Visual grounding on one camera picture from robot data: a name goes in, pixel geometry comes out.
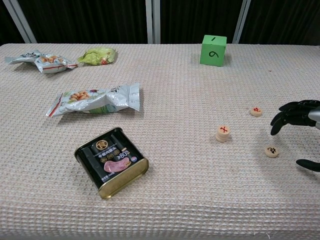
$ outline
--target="dark background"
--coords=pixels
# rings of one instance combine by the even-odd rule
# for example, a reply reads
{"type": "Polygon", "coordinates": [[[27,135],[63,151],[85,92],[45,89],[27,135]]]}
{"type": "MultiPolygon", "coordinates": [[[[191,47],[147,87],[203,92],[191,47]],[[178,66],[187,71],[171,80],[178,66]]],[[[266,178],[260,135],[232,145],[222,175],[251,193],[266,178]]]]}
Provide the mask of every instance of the dark background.
{"type": "MultiPolygon", "coordinates": [[[[146,44],[145,0],[18,0],[38,43],[146,44]]],[[[161,0],[161,43],[232,43],[241,0],[161,0]]],[[[0,1],[0,45],[24,43],[0,1]]],[[[251,0],[239,43],[320,45],[320,0],[251,0]]]]}

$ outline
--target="stacked chess pieces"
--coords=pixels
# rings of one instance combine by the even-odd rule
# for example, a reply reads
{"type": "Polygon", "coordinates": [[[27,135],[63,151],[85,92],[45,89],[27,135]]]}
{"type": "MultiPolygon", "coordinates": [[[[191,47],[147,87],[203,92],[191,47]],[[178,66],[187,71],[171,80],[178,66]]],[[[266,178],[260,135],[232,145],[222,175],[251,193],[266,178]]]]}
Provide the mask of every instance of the stacked chess pieces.
{"type": "Polygon", "coordinates": [[[215,139],[221,143],[224,143],[225,141],[228,140],[229,134],[230,134],[230,128],[226,125],[221,125],[219,126],[215,134],[215,139]]]}

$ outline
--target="white textured tablecloth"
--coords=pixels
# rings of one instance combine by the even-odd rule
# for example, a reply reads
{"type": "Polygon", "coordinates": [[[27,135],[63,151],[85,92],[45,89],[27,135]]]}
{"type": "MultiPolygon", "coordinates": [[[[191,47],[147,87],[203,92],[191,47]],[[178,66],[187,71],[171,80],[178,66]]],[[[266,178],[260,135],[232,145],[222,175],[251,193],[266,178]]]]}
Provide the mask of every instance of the white textured tablecloth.
{"type": "MultiPolygon", "coordinates": [[[[6,44],[0,55],[76,60],[95,46],[6,44]]],[[[113,64],[57,74],[0,62],[0,239],[320,236],[320,174],[296,164],[320,161],[320,131],[287,125],[270,135],[280,106],[319,100],[319,47],[228,44],[215,67],[199,64],[200,44],[105,46],[117,51],[113,64]],[[141,112],[45,116],[57,93],[136,82],[141,112]],[[249,114],[254,106],[263,116],[249,114]],[[214,137],[221,124],[231,129],[225,143],[214,137]],[[102,200],[74,151],[113,127],[149,170],[102,200]]]]}

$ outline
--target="green candy wrapper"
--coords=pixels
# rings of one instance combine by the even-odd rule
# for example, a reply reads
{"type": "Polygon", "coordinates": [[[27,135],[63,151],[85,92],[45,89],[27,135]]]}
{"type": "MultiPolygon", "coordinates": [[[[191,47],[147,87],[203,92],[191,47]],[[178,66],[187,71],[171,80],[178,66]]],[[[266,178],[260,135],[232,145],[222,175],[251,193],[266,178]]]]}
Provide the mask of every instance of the green candy wrapper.
{"type": "Polygon", "coordinates": [[[88,49],[85,54],[78,58],[80,63],[90,65],[106,65],[115,60],[116,50],[108,47],[94,47],[88,49]]]}

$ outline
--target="black can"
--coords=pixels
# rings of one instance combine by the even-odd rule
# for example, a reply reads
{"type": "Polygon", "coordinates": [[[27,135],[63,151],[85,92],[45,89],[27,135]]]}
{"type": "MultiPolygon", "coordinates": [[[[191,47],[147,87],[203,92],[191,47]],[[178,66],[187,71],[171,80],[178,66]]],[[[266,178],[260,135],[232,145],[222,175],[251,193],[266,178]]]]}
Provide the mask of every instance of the black can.
{"type": "Polygon", "coordinates": [[[74,156],[98,188],[109,199],[141,177],[149,162],[123,133],[113,128],[78,147],[74,156]]]}

